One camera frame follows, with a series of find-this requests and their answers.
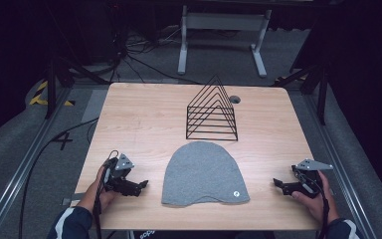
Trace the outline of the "grey metal table frame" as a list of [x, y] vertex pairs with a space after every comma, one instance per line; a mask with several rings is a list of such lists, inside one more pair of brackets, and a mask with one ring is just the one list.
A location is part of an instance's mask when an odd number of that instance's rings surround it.
[[249, 14], [223, 14], [223, 13], [195, 13], [189, 12], [188, 7], [182, 7], [181, 16], [181, 47], [177, 73], [184, 75], [187, 64], [187, 31], [193, 30], [231, 30], [231, 31], [257, 31], [258, 40], [251, 45], [251, 52], [261, 78], [267, 76], [267, 70], [261, 54], [261, 48], [268, 31], [272, 11], [267, 10], [262, 15]]

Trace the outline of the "grey knit beanie hat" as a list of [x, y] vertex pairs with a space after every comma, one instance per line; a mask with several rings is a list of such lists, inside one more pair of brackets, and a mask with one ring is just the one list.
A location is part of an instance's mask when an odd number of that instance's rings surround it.
[[197, 203], [243, 204], [250, 195], [234, 157], [221, 145], [193, 141], [169, 160], [161, 203], [185, 207]]

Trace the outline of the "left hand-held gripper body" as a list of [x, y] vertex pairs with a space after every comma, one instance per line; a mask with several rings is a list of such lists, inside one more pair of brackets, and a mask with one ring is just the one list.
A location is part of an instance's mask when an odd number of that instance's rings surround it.
[[104, 166], [106, 167], [106, 172], [103, 174], [103, 187], [106, 191], [122, 194], [126, 188], [136, 188], [135, 183], [126, 179], [134, 168], [134, 164], [126, 155], [122, 153], [120, 157], [108, 159]]

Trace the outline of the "black tripod stand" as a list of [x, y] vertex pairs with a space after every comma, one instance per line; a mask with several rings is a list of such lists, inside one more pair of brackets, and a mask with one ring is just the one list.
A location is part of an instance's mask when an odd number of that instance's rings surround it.
[[327, 93], [328, 73], [323, 65], [312, 65], [299, 70], [287, 77], [278, 77], [273, 83], [273, 87], [284, 87], [291, 82], [305, 77], [299, 91], [303, 95], [311, 95], [316, 87], [318, 89], [318, 100], [316, 105], [317, 117], [321, 124], [325, 124], [325, 101]]
[[70, 69], [76, 70], [81, 75], [86, 78], [91, 79], [95, 83], [100, 85], [109, 85], [108, 81], [99, 77], [97, 74], [87, 70], [85, 67], [75, 64], [74, 62], [60, 57], [54, 56], [51, 58], [48, 67], [48, 106], [46, 119], [49, 119], [53, 112], [56, 110], [57, 106], [57, 96], [56, 96], [56, 81], [59, 81], [63, 88], [71, 88], [74, 85], [74, 76], [70, 72]]

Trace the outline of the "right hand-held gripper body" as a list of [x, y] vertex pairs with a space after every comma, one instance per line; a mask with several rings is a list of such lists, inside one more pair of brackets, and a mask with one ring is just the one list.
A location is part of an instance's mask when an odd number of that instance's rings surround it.
[[302, 193], [310, 198], [315, 198], [323, 188], [319, 172], [321, 170], [332, 170], [333, 166], [306, 158], [302, 162], [293, 165], [291, 169], [302, 186]]

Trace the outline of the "aluminium floor rail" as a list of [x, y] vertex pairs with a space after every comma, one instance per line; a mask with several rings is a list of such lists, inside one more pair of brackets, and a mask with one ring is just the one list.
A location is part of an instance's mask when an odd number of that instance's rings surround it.
[[309, 96], [303, 96], [307, 111], [313, 120], [313, 127], [320, 135], [320, 141], [326, 149], [326, 155], [333, 166], [335, 180], [341, 190], [341, 195], [345, 199], [345, 204], [349, 208], [354, 221], [360, 226], [365, 239], [377, 239], [377, 235], [368, 219], [365, 208], [360, 200], [360, 194], [356, 191], [351, 179], [352, 176], [344, 167], [341, 157], [332, 141], [331, 135], [325, 125], [322, 125], [316, 113], [316, 104]]
[[0, 225], [21, 190], [56, 113], [70, 92], [70, 88], [57, 92], [56, 109], [48, 119], [45, 119], [46, 106], [27, 106], [0, 127]]

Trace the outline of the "person's left hand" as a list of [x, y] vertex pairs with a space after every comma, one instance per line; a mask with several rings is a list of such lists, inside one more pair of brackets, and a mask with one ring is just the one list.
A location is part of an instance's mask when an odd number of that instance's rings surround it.
[[[92, 212], [95, 205], [97, 188], [99, 186], [100, 178], [103, 173], [104, 167], [102, 166], [96, 175], [95, 181], [88, 188], [85, 197], [82, 201], [82, 206], [86, 208], [89, 212]], [[113, 191], [105, 191], [104, 189], [99, 194], [100, 207], [105, 210], [107, 206], [114, 200], [116, 193]]]

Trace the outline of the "person's dark clothing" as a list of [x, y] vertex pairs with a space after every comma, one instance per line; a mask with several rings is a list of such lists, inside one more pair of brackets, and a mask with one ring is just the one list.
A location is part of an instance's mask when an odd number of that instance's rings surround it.
[[131, 239], [276, 239], [273, 231], [134, 231]]

